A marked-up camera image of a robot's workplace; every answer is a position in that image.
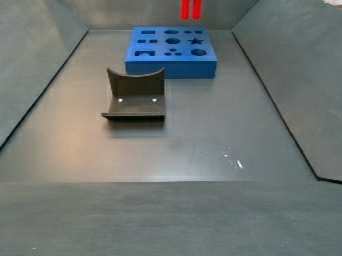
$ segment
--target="shape sorter board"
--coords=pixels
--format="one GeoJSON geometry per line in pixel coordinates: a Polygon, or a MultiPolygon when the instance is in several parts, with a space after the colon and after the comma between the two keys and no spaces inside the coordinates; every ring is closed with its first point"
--hole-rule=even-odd
{"type": "Polygon", "coordinates": [[[202,27],[137,27],[126,54],[126,72],[166,70],[166,78],[214,78],[217,55],[202,27]]]}

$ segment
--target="black plastic holder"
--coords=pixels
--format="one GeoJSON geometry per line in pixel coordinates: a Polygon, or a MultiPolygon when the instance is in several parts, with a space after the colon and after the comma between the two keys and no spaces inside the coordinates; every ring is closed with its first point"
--hole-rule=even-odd
{"type": "Polygon", "coordinates": [[[107,69],[113,102],[107,119],[165,118],[165,69],[146,75],[123,75],[107,69]]]}

